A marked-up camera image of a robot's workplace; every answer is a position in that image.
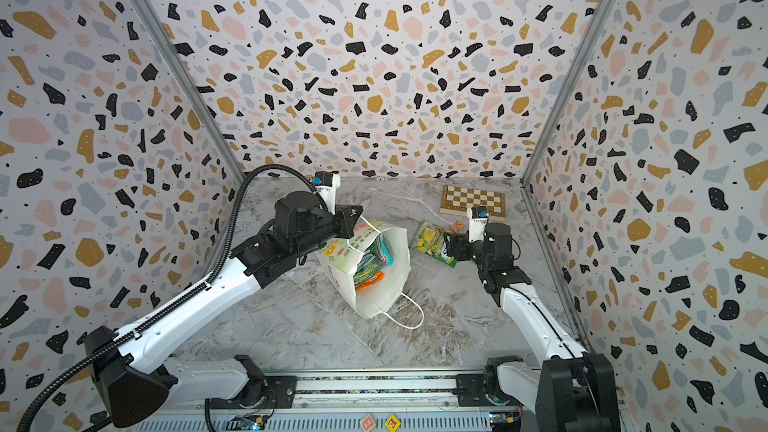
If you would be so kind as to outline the white paper gift bag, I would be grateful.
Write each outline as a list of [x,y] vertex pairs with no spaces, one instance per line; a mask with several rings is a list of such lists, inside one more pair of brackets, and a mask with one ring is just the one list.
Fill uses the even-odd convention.
[[396,302],[411,299],[404,291],[411,272],[404,228],[364,218],[352,238],[331,240],[317,257],[336,290],[365,319],[392,319]]

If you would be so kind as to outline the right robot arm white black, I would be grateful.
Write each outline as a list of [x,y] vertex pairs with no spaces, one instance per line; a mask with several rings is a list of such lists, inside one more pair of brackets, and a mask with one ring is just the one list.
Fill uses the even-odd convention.
[[511,229],[470,221],[466,233],[445,235],[446,254],[476,265],[484,290],[517,324],[537,366],[511,357],[490,359],[486,394],[512,398],[530,410],[541,431],[619,431],[621,420],[610,361],[582,346],[542,302],[515,264]]

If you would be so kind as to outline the green apple tea candy packet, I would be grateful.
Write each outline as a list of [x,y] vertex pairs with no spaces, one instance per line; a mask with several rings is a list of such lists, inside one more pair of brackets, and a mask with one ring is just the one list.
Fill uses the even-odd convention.
[[368,279],[375,272],[379,271],[380,268],[381,262],[379,258],[374,254],[366,253],[358,264],[356,272],[353,276],[354,284],[356,285]]

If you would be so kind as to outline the green lemon candy packet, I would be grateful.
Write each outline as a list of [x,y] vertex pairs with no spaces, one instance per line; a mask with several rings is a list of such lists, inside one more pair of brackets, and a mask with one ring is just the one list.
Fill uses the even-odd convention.
[[444,229],[431,222],[423,221],[420,224],[411,240],[410,248],[451,268],[456,266],[457,261],[446,252]]

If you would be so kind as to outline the teal mint candy packet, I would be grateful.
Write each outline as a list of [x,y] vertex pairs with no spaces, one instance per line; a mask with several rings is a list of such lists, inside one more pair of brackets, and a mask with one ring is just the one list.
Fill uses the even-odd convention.
[[373,243],[375,251],[379,257],[383,266],[391,266],[394,263],[394,259],[386,245],[384,235],[380,234]]

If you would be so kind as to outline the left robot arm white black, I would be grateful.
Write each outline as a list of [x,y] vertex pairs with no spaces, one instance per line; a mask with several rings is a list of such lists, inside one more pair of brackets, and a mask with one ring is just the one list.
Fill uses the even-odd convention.
[[295,268],[302,257],[334,238],[351,238],[362,212],[360,205],[326,211],[317,195],[292,192],[276,203],[272,221],[226,256],[211,282],[198,281],[155,313],[118,329],[114,339],[105,327],[90,334],[85,341],[90,356],[107,346],[116,348],[96,357],[90,367],[112,425],[130,427],[165,405],[181,402],[263,404],[267,379],[249,356],[184,362],[173,353],[231,306]]

